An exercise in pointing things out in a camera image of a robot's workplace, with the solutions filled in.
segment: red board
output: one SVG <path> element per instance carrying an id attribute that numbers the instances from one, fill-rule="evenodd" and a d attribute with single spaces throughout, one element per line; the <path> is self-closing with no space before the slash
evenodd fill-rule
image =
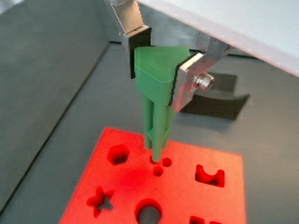
<path id="1" fill-rule="evenodd" d="M 146 206 L 160 224 L 246 223 L 241 156 L 170 141 L 154 164 L 142 145 L 141 135 L 105 129 L 60 223 L 133 224 Z"/>

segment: shape hole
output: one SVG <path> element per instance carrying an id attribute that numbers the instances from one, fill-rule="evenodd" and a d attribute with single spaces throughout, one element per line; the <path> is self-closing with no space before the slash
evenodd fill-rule
<path id="1" fill-rule="evenodd" d="M 106 160 L 112 165 L 121 165 L 126 161 L 128 154 L 128 148 L 122 144 L 116 145 L 108 151 Z"/>
<path id="2" fill-rule="evenodd" d="M 102 209 L 112 210 L 113 207 L 109 203 L 109 199 L 113 195 L 113 191 L 102 191 L 101 186 L 97 187 L 94 195 L 88 198 L 86 205 L 93 209 L 93 217 L 98 217 Z"/>
<path id="3" fill-rule="evenodd" d="M 172 160 L 166 157 L 162 159 L 162 166 L 169 167 L 172 165 Z"/>
<path id="4" fill-rule="evenodd" d="M 156 167 L 153 168 L 153 175 L 154 175 L 156 177 L 160 177 L 162 174 L 164 174 L 164 169 L 162 169 L 160 166 L 156 166 Z"/>
<path id="5" fill-rule="evenodd" d="M 204 170 L 201 165 L 196 165 L 196 172 L 194 172 L 194 180 L 201 182 L 202 184 L 224 187 L 224 171 L 217 170 L 214 175 L 209 175 Z"/>
<path id="6" fill-rule="evenodd" d="M 161 207 L 152 199 L 142 199 L 136 205 L 134 218 L 137 224 L 157 224 L 161 219 Z"/>
<path id="7" fill-rule="evenodd" d="M 204 219 L 196 216 L 192 216 L 189 219 L 189 224 L 204 224 Z"/>

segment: screw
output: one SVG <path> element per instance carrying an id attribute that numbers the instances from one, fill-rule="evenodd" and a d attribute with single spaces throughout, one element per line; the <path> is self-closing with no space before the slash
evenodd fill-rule
<path id="1" fill-rule="evenodd" d="M 201 73 L 193 82 L 193 86 L 201 90 L 209 90 L 213 84 L 214 78 L 208 73 Z"/>

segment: green plastic peg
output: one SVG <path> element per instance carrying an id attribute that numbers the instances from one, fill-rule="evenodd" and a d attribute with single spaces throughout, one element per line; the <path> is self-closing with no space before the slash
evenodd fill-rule
<path id="1" fill-rule="evenodd" d="M 142 95 L 144 147 L 152 149 L 152 160 L 161 159 L 172 125 L 174 69 L 189 57 L 182 46 L 146 46 L 134 49 L 136 88 Z"/>

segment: dark gray surface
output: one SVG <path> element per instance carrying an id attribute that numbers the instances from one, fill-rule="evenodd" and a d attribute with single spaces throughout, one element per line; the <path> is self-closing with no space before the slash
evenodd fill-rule
<path id="1" fill-rule="evenodd" d="M 0 16 L 0 210 L 108 43 L 94 0 Z"/>
<path id="2" fill-rule="evenodd" d="M 226 57 L 249 101 L 234 122 L 176 114 L 170 139 L 244 158 L 246 223 L 299 223 L 299 79 L 253 59 Z M 35 160 L 0 223 L 57 223 L 105 127 L 141 132 L 140 96 L 112 45 Z"/>

